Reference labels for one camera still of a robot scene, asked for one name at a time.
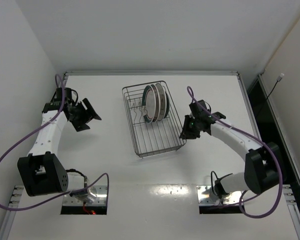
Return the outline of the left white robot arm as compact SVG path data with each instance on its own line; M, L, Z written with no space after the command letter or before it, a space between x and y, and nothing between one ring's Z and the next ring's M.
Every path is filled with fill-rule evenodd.
M77 132L89 130L91 120L100 120L87 98L73 98L77 91L57 88L55 97L44 105L41 129L27 156L19 158L17 168L30 197L70 192L86 195L88 178L77 170L66 170L58 159L62 131L71 123Z

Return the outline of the green red rimmed plate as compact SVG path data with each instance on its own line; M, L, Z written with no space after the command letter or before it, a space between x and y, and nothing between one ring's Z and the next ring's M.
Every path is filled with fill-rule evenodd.
M154 117L152 122L155 123L160 115L161 111L161 90L162 90L162 85L157 82L156 84L152 84L151 87L153 88L154 91L154 99L155 99L155 112L154 112Z
M154 90L151 85L147 85L144 88L141 105L143 107L142 114L145 122L152 123L155 115L156 103Z

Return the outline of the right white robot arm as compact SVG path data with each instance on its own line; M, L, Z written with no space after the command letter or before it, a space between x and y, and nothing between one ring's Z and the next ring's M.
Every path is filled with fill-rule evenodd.
M218 198L236 191L252 191L260 195L274 186L283 186L285 170L279 146L264 144L259 139L235 128L220 112L205 109L203 100L189 104L191 113L185 115L180 138L195 140L207 133L225 143L244 161L244 171L218 178L212 187Z

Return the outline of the blue floral green plate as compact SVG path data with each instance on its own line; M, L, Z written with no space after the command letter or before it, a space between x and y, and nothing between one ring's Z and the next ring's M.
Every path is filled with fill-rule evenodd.
M168 96L167 92L165 91L164 93L165 93L165 99L166 99L164 118L166 118L169 114L169 111L170 111L170 100L169 100L169 96Z

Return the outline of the white plate dark rim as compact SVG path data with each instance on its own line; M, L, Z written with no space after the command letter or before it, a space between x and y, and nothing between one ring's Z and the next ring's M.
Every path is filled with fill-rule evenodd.
M155 86L158 90L158 96L160 102L159 115L157 120L162 121L165 118L167 112L167 95L163 86L160 83L156 83Z

